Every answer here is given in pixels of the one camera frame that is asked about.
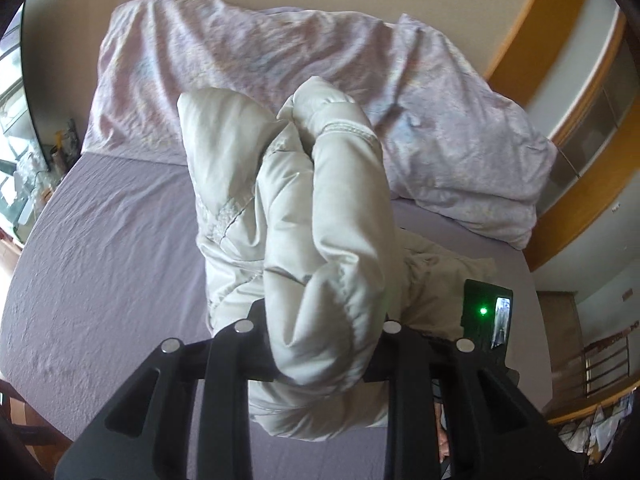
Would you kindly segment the lilac bed sheet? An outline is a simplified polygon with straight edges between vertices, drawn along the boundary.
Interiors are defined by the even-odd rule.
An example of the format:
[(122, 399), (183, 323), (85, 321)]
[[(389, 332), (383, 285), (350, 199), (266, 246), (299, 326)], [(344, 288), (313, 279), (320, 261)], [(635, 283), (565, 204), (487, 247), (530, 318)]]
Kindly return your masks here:
[[(396, 223), (469, 258), (493, 258), (514, 292), (508, 366), (538, 410), (552, 397), (548, 342), (521, 252), (408, 200)], [(82, 155), (53, 193), (13, 274), (1, 324), (1, 373), (75, 440), (164, 339), (209, 337), (204, 258), (183, 166)], [(385, 431), (322, 443), (250, 426), (254, 479), (383, 479)]]

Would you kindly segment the beige puffer jacket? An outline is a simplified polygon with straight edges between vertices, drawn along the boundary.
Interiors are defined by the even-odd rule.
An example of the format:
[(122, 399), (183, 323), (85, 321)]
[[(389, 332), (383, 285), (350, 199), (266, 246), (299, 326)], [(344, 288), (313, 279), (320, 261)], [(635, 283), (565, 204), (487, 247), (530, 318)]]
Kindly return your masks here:
[(460, 338), (464, 284), (492, 281), (495, 263), (396, 226), (380, 141), (322, 78), (277, 112), (218, 88), (183, 93), (177, 110), (208, 327), (266, 305), (279, 375), (250, 384), (250, 418), (303, 441), (384, 425), (387, 389), (363, 380), (384, 323)]

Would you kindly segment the dark wooden chair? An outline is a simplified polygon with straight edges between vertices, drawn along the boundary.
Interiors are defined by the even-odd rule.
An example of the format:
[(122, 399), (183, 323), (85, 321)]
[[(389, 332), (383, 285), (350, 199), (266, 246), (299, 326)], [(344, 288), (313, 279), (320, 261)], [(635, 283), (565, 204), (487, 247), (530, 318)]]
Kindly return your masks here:
[(72, 441), (1, 381), (1, 478), (53, 479)]

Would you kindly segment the glass balcony door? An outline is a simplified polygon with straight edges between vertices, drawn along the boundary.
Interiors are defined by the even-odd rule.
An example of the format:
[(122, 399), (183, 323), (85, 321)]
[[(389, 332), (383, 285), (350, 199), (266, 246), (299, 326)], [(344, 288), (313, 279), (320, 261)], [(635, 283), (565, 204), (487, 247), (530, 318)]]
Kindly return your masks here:
[(1, 36), (1, 229), (24, 245), (58, 185), (30, 114), (22, 64), (23, 10)]

